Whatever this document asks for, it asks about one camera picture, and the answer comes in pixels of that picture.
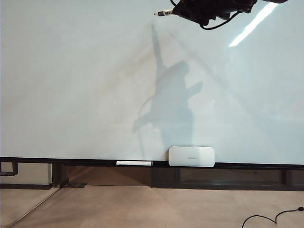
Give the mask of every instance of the black cable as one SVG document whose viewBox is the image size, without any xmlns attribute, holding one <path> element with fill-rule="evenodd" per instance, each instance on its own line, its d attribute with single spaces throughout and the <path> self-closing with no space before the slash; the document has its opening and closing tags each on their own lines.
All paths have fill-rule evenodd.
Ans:
<svg viewBox="0 0 304 228">
<path fill-rule="evenodd" d="M 275 220 L 272 220 L 271 218 L 268 218 L 268 217 L 262 216 L 262 215 L 252 215 L 252 216 L 248 217 L 248 218 L 244 221 L 244 223 L 243 223 L 243 225 L 242 225 L 242 228 L 244 228 L 245 223 L 246 223 L 249 219 L 251 219 L 251 218 L 253 218 L 253 217 L 262 217 L 262 218 L 268 219 L 268 220 L 272 221 L 273 223 L 277 224 L 277 217 L 278 217 L 279 215 L 281 215 L 281 214 L 283 214 L 283 213 L 285 213 L 285 212 L 294 212 L 294 211 L 304 211 L 304 207 L 300 207 L 300 208 L 298 208 L 298 209 L 296 209 L 296 210 L 285 210 L 285 211 L 282 211 L 282 212 L 280 212 L 280 213 L 278 213 L 278 214 L 276 215 Z"/>
<path fill-rule="evenodd" d="M 211 28 L 206 28 L 206 27 L 204 27 L 203 25 L 201 25 L 201 27 L 202 27 L 202 29 L 204 29 L 204 30 L 213 30 L 213 29 L 217 29 L 217 28 L 219 28 L 219 27 L 221 27 L 221 26 L 223 26 L 223 25 L 226 25 L 228 22 L 230 22 L 233 18 L 235 18 L 239 13 L 241 13 L 241 11 L 238 11 L 238 12 L 236 12 L 235 14 L 233 14 L 232 16 L 231 16 L 231 18 L 229 18 L 228 20 L 226 20 L 225 22 L 223 22 L 223 23 L 221 23 L 221 24 L 219 24 L 219 25 L 217 25 L 217 26 L 214 26 L 214 27 L 211 27 Z"/>
<path fill-rule="evenodd" d="M 170 0 L 170 2 L 173 4 L 173 6 L 176 6 L 176 4 L 173 0 Z"/>
</svg>

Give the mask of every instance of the white device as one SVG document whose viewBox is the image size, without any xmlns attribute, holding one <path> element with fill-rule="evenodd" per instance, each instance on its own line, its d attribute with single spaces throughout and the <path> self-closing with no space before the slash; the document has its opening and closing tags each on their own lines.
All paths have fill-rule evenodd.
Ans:
<svg viewBox="0 0 304 228">
<path fill-rule="evenodd" d="M 215 152 L 207 146 L 173 146 L 169 149 L 170 166 L 213 167 Z"/>
</svg>

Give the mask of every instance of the floor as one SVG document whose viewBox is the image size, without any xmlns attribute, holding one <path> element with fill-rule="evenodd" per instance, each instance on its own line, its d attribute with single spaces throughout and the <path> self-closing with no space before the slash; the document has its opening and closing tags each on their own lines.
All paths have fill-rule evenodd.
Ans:
<svg viewBox="0 0 304 228">
<path fill-rule="evenodd" d="M 304 192 L 86 186 L 61 189 L 14 228 L 240 228 L 250 215 L 273 218 L 302 205 Z M 281 215 L 277 227 L 303 224 L 304 212 L 297 211 Z M 245 227 L 276 226 L 255 218 Z"/>
<path fill-rule="evenodd" d="M 56 190 L 55 188 L 50 190 L 1 189 L 1 227 L 9 227 L 9 224 L 22 217 Z"/>
</svg>

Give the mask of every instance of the white board surface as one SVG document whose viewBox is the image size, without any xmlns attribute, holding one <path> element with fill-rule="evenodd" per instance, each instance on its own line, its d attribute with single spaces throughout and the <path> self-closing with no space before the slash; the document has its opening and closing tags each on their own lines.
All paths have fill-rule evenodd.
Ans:
<svg viewBox="0 0 304 228">
<path fill-rule="evenodd" d="M 204 31 L 166 0 L 2 0 L 1 156 L 304 164 L 304 1 L 267 4 Z"/>
</svg>

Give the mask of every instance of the marker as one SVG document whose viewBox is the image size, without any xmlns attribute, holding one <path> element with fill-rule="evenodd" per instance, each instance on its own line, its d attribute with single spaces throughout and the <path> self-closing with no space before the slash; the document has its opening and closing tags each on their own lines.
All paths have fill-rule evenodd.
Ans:
<svg viewBox="0 0 304 228">
<path fill-rule="evenodd" d="M 152 161 L 117 161 L 116 165 L 152 166 Z"/>
<path fill-rule="evenodd" d="M 156 13 L 154 13 L 154 15 L 155 16 L 163 17 L 163 16 L 174 15 L 174 14 L 173 14 L 173 10 L 172 9 L 168 9 L 168 10 L 156 12 Z"/>
</svg>

